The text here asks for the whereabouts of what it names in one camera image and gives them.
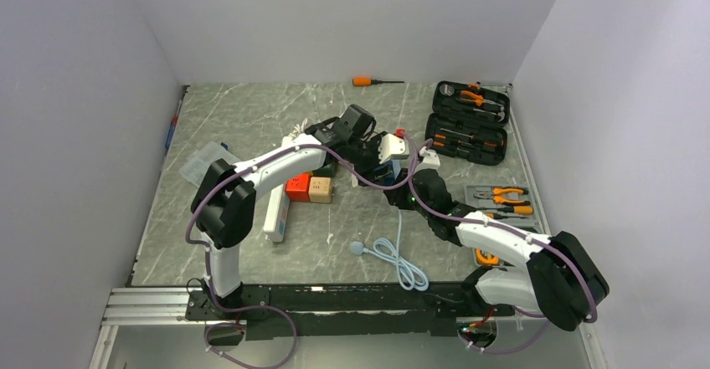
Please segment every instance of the orange screwdriver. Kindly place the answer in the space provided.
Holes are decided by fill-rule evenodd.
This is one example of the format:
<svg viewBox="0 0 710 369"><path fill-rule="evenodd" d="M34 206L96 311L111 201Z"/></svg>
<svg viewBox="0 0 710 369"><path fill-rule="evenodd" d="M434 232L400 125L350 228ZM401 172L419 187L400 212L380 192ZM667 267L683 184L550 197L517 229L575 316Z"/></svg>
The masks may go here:
<svg viewBox="0 0 710 369"><path fill-rule="evenodd" d="M533 214L532 206L509 206L505 208L478 208L479 210L497 210L500 213Z"/></svg>
<svg viewBox="0 0 710 369"><path fill-rule="evenodd" d="M486 216L496 219L496 220L505 220L506 218L525 218L523 216L507 216L506 214L498 214L498 213L483 213Z"/></svg>
<svg viewBox="0 0 710 369"><path fill-rule="evenodd" d="M352 78L352 85L355 87L380 85L382 83L404 83L404 81L403 80L377 80L377 79L370 79L370 78Z"/></svg>

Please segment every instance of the orange pliers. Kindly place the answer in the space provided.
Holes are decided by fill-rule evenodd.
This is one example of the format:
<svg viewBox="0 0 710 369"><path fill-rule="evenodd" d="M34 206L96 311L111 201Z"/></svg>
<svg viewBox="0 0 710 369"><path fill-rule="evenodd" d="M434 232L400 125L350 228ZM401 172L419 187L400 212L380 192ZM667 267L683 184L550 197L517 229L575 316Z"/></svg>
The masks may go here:
<svg viewBox="0 0 710 369"><path fill-rule="evenodd" d="M512 200L502 196L507 193L527 195L528 190L522 187L494 187L490 191L474 191L473 197L478 199L491 199L495 204L505 206L530 206L529 200Z"/></svg>

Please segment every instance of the black tool case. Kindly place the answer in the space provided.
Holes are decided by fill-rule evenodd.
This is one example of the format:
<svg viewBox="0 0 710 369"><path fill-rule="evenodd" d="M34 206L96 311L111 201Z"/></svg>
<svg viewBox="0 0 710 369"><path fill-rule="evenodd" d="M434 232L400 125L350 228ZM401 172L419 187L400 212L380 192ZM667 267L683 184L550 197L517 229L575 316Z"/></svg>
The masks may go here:
<svg viewBox="0 0 710 369"><path fill-rule="evenodd" d="M479 106L473 101L457 100L461 91L482 96L500 107L491 103ZM479 85L441 81L436 85L432 108L434 114L426 122L424 135L434 141L432 148L437 153L487 166L503 161L508 140L504 126L510 119L510 99L507 95ZM500 110L503 115L480 110Z"/></svg>

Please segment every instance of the tool tray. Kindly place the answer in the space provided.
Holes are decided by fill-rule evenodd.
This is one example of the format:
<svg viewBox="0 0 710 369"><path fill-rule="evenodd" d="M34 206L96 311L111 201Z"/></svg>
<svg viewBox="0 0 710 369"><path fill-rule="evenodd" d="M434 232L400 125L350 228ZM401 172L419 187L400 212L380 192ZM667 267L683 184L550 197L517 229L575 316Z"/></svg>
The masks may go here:
<svg viewBox="0 0 710 369"><path fill-rule="evenodd" d="M476 208L476 209L483 209L483 208L502 208L504 207L503 205L498 205L495 204L492 200L490 199L479 199L474 197L474 193L476 191L491 191L494 187L510 187L511 185L500 185L500 184L476 184L476 185L465 185L464 186L464 195L465 195L465 200L466 204ZM530 189L528 187L522 187L523 189L528 190L527 195L519 195L516 193L507 193L505 195L505 198L511 199L511 200L527 200L530 202L530 206L532 207L532 214L529 215L521 215L521 217L515 217L515 218L504 218L504 219L498 219L501 223L506 223L510 224L513 227L518 227L520 229L524 229L526 231L530 231L531 233L541 233L543 231L543 221L540 219L540 210L538 208L538 204L535 202L535 198L533 197L532 194L529 193ZM493 210L487 210L488 212L491 213L497 213L496 211Z"/></svg>
<svg viewBox="0 0 710 369"><path fill-rule="evenodd" d="M453 95L446 95L442 92L442 89L447 86L450 90L454 91ZM474 95L482 96L484 100L493 101L501 105L503 107L502 112L505 113L503 119L501 120L498 116L479 111L481 109L488 110L488 107L491 106L490 103L479 107L473 101L457 100L457 98L460 97L461 91L469 91ZM479 84L467 85L442 80L436 85L432 110L442 115L453 116L459 120L481 122L503 127L510 120L510 98L503 93L483 88Z"/></svg>
<svg viewBox="0 0 710 369"><path fill-rule="evenodd" d="M475 101L479 96L482 101ZM427 120L424 136L435 142L432 148L436 152L486 166L503 161L508 137L503 126L510 119L507 95L479 84L442 80L436 85L432 110L434 114ZM500 111L503 119L482 110Z"/></svg>
<svg viewBox="0 0 710 369"><path fill-rule="evenodd" d="M426 121L424 137L434 141L437 153L477 164L495 166L506 156L508 134L500 126L434 113Z"/></svg>

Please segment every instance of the white wall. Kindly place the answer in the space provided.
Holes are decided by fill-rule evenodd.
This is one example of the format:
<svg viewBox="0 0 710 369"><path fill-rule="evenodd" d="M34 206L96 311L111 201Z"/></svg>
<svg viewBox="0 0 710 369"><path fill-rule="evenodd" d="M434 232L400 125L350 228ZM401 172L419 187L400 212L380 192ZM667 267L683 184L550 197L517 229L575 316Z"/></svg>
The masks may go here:
<svg viewBox="0 0 710 369"><path fill-rule="evenodd" d="M0 0L0 22L0 367L86 367L179 86L132 0Z"/></svg>
<svg viewBox="0 0 710 369"><path fill-rule="evenodd" d="M138 0L183 83L512 80L554 0Z"/></svg>
<svg viewBox="0 0 710 369"><path fill-rule="evenodd" d="M710 0L558 0L514 85L551 224L610 283L610 367L708 367Z"/></svg>

